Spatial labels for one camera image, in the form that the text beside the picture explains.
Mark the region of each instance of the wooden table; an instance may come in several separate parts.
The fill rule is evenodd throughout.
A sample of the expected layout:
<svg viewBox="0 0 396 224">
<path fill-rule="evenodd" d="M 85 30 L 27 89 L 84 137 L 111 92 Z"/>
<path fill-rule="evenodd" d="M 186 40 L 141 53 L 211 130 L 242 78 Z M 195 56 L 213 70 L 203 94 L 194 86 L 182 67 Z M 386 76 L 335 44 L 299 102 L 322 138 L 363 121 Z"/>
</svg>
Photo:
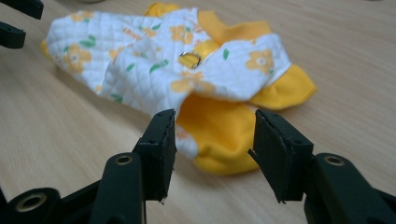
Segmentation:
<svg viewBox="0 0 396 224">
<path fill-rule="evenodd" d="M 49 62 L 39 44 L 55 18 L 79 9 L 143 15 L 151 2 L 43 3 L 41 21 L 0 6 L 0 21 L 27 33 L 23 49 L 0 48 L 0 186 L 8 200 L 28 189 L 65 196 L 85 187 L 109 157 L 132 150 L 150 120 L 95 96 Z M 315 153 L 350 159 L 374 187 L 396 195 L 395 1 L 172 3 L 213 9 L 228 24 L 269 21 L 318 85 L 308 102 L 280 114 L 315 143 Z M 306 223 L 303 203 L 278 204 L 260 171 L 209 175 L 181 155 L 165 205 L 147 207 L 148 223 Z"/>
</svg>

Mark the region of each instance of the gold d-ring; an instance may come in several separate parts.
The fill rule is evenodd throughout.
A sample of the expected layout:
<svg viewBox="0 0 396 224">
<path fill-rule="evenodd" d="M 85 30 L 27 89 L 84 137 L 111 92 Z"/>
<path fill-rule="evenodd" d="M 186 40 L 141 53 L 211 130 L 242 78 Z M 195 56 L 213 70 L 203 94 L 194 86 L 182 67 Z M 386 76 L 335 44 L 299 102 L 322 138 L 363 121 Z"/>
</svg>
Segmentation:
<svg viewBox="0 0 396 224">
<path fill-rule="evenodd" d="M 202 61 L 201 55 L 199 55 L 198 53 L 196 53 L 196 52 L 194 52 L 194 51 L 186 51 L 186 52 L 183 52 L 183 53 L 181 53 L 180 56 L 178 56 L 178 57 L 181 58 L 181 57 L 186 56 L 186 55 L 192 55 L 192 56 L 195 56 L 195 57 L 198 59 L 198 62 L 197 62 L 197 63 L 193 63 L 193 64 L 191 65 L 191 69 L 195 69 L 195 68 L 197 68 L 197 67 L 201 64 L 201 61 Z"/>
</svg>

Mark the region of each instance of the garment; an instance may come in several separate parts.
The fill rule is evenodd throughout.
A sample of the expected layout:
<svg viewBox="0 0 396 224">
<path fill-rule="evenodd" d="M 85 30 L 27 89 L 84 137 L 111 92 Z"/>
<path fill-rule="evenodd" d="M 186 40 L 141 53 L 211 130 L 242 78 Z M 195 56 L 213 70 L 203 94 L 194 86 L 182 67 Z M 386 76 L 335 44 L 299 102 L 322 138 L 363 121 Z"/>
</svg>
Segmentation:
<svg viewBox="0 0 396 224">
<path fill-rule="evenodd" d="M 252 105 L 281 109 L 316 90 L 266 22 L 228 27 L 194 7 L 80 11 L 52 23 L 43 50 L 100 96 L 151 116 L 174 108 L 177 149 L 213 174 L 257 168 Z"/>
</svg>

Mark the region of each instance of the black object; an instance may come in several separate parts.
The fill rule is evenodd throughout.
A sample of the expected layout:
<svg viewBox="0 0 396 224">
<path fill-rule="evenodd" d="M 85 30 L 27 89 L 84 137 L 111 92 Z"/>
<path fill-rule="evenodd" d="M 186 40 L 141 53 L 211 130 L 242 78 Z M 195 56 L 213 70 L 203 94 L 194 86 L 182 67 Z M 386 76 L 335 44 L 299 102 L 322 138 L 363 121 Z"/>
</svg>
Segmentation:
<svg viewBox="0 0 396 224">
<path fill-rule="evenodd" d="M 352 162 L 314 145 L 278 114 L 256 111 L 250 156 L 279 202 L 306 199 L 308 223 L 395 224 L 396 198 L 373 189 Z"/>
<path fill-rule="evenodd" d="M 146 201 L 167 197 L 175 162 L 175 111 L 151 120 L 133 152 L 110 158 L 102 179 L 60 198 L 32 189 L 9 203 L 1 192 L 0 223 L 146 223 Z"/>
<path fill-rule="evenodd" d="M 0 3 L 13 7 L 26 15 L 40 20 L 44 5 L 39 0 L 0 0 Z M 21 49 L 26 33 L 23 30 L 0 22 L 0 45 L 9 49 Z"/>
</svg>

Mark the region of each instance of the wooden surface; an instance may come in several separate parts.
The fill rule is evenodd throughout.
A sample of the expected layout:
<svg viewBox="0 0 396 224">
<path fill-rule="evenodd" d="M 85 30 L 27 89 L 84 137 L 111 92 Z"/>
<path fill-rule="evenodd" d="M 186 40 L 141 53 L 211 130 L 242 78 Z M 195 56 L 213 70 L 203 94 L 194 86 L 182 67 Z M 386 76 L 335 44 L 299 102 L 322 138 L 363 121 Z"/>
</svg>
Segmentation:
<svg viewBox="0 0 396 224">
<path fill-rule="evenodd" d="M 99 179 L 106 160 L 131 151 L 150 118 L 96 97 L 39 51 L 50 23 L 79 9 L 142 15 L 151 1 L 83 4 L 44 0 L 41 21 L 0 5 L 0 21 L 27 33 L 23 49 L 0 48 L 0 186 L 10 200 L 51 187 L 62 196 Z M 269 21 L 294 63 L 318 85 L 280 114 L 315 153 L 350 159 L 376 188 L 396 195 L 396 2 L 364 0 L 175 0 L 213 9 L 228 24 Z M 177 155 L 165 205 L 148 223 L 306 223 L 303 203 L 278 204 L 260 171 L 201 172 Z"/>
</svg>

